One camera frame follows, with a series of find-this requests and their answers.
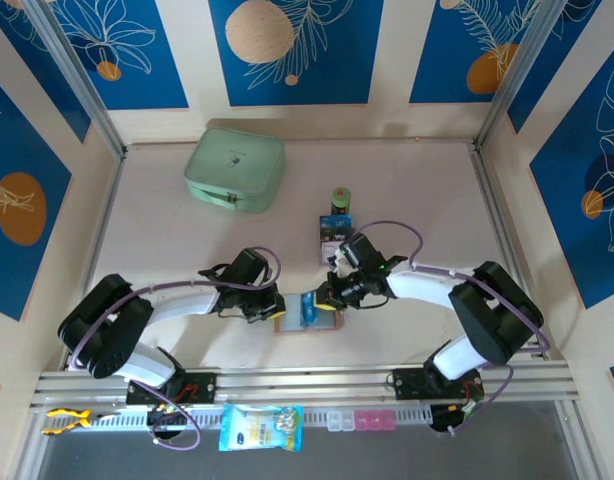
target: blue package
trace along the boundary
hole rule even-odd
[[[300,452],[303,439],[303,409],[291,407],[250,407],[225,404],[218,450],[284,448]]]
[[[320,263],[327,264],[340,244],[354,234],[351,215],[323,215],[320,217]]]
[[[314,305],[315,292],[303,293],[300,296],[300,324],[303,327],[313,325],[318,320],[318,310]]]

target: green can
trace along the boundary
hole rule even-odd
[[[351,205],[351,192],[345,187],[336,187],[331,195],[331,214],[348,215]]]

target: snack bag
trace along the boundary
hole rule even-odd
[[[218,450],[284,448],[300,452],[302,447],[302,407],[250,407],[226,404],[218,440]]]

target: green storage bag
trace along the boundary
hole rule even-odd
[[[285,173],[285,146],[274,137],[210,128],[185,169],[191,194],[231,210],[264,212]]]

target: gray floor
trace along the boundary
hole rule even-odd
[[[42,479],[526,480],[577,478],[550,403],[496,404],[456,438],[429,427],[394,432],[306,429],[303,451],[220,453],[218,432],[192,452],[153,445],[147,432],[71,432],[50,440]]]

